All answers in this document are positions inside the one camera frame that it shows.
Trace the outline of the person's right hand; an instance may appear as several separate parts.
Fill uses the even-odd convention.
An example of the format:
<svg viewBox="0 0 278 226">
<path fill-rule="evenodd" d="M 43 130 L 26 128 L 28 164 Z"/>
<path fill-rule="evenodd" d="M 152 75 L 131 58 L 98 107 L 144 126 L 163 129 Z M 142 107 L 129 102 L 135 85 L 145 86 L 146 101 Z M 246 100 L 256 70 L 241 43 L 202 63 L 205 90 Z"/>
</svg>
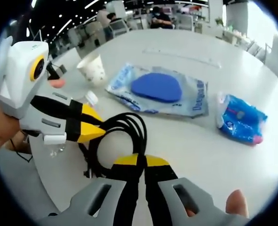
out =
<svg viewBox="0 0 278 226">
<path fill-rule="evenodd" d="M 228 214 L 238 214 L 249 218 L 246 198 L 241 190 L 235 190 L 228 196 L 225 211 Z"/>
</svg>

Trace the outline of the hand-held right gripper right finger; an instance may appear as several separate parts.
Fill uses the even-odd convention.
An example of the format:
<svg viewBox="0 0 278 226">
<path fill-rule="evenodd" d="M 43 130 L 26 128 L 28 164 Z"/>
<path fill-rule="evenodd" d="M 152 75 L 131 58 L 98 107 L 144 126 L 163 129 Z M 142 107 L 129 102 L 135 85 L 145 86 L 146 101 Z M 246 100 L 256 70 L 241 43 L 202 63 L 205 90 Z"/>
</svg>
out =
<svg viewBox="0 0 278 226">
<path fill-rule="evenodd" d="M 186 178 L 179 178 L 170 164 L 146 155 L 146 200 L 155 226 L 209 226 L 214 224 L 211 196 Z"/>
</svg>

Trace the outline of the person's left hand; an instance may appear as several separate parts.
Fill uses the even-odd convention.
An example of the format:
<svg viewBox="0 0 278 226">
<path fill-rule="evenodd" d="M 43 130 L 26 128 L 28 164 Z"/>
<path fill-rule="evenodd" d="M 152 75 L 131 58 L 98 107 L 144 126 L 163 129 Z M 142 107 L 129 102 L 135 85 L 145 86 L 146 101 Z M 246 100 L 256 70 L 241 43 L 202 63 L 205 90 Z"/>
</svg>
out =
<svg viewBox="0 0 278 226">
<path fill-rule="evenodd" d="M 3 113 L 0 108 L 0 148 L 20 130 L 19 120 Z"/>
</svg>

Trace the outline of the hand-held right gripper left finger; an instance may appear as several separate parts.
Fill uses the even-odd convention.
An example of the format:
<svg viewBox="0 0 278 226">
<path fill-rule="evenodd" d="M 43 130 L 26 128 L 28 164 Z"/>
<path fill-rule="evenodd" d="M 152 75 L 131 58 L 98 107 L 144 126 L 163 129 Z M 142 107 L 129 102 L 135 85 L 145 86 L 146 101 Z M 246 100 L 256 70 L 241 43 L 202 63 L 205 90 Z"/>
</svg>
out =
<svg viewBox="0 0 278 226">
<path fill-rule="evenodd" d="M 94 179 L 71 199 L 71 226 L 130 226 L 145 156 L 118 158 L 106 178 Z"/>
</svg>

